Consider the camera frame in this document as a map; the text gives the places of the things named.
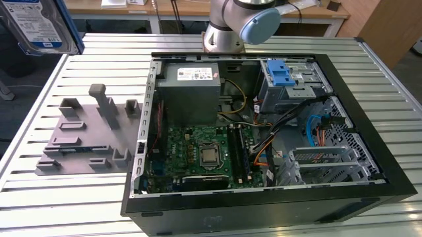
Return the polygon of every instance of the desk leg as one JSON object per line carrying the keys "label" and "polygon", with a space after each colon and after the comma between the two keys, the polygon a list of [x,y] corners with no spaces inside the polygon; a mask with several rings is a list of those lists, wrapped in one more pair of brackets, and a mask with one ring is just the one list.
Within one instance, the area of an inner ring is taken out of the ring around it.
{"label": "desk leg", "polygon": [[158,18],[157,16],[152,15],[148,17],[149,25],[150,25],[150,34],[161,34],[158,30]]}
{"label": "desk leg", "polygon": [[329,26],[323,34],[323,37],[335,37],[336,36],[336,33],[341,27],[343,21],[344,21],[344,19],[341,19],[341,18],[332,20],[332,23],[329,24]]}

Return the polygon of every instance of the blue drive bay latch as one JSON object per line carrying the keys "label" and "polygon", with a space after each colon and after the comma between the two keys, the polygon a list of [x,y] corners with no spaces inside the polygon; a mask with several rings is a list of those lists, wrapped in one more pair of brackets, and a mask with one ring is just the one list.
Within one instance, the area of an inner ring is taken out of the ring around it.
{"label": "blue drive bay latch", "polygon": [[296,82],[289,77],[289,69],[281,60],[265,62],[273,86],[293,86]]}

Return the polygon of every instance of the ram slot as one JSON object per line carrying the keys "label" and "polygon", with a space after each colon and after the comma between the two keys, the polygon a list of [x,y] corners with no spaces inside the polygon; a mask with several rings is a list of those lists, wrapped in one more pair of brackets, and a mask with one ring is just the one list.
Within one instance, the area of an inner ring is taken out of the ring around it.
{"label": "ram slot", "polygon": [[236,130],[236,136],[237,136],[237,143],[238,145],[238,155],[240,155],[240,160],[241,160],[241,168],[242,168],[242,178],[245,180],[250,180],[250,168],[249,168],[249,161],[248,161],[248,152],[245,149],[245,140],[241,132],[241,127],[237,128]]}
{"label": "ram slot", "polygon": [[228,152],[229,152],[229,160],[230,160],[232,179],[234,182],[241,184],[242,183],[241,162],[237,156],[236,132],[232,127],[226,127],[226,142],[228,142]]}

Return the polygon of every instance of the power supply label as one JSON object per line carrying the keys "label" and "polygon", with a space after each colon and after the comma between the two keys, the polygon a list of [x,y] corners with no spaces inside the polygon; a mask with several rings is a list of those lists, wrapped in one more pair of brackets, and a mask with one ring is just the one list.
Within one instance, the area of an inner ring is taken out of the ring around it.
{"label": "power supply label", "polygon": [[212,80],[210,68],[178,68],[177,80]]}
{"label": "power supply label", "polygon": [[37,47],[58,48],[61,39],[50,20],[41,14],[39,0],[1,0],[1,3],[27,41]]}

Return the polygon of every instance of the floor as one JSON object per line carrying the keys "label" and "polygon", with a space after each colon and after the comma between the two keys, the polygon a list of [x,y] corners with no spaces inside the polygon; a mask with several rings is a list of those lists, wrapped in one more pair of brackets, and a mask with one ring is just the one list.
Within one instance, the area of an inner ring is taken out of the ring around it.
{"label": "floor", "polygon": [[[185,34],[198,34],[205,26],[200,22],[182,22]],[[85,31],[86,24],[82,20],[75,20],[78,31]],[[144,21],[89,21],[89,26],[94,33],[146,33],[149,31],[148,24]],[[162,22],[164,33],[174,34],[176,27],[173,22]],[[0,78],[5,85],[34,85],[42,86],[53,71],[54,65],[59,56],[43,55],[41,57],[31,57],[35,65],[35,71],[21,78],[9,77],[3,71],[0,70]],[[392,70],[392,73],[409,90],[413,97],[422,102],[422,56],[416,56],[408,52],[399,64]],[[25,119],[26,113],[38,96],[41,88],[38,87],[11,87],[11,92],[15,97],[13,101],[3,101],[0,99],[0,157],[2,156],[7,147],[7,142],[1,142],[1,139],[11,139],[21,122]]]}

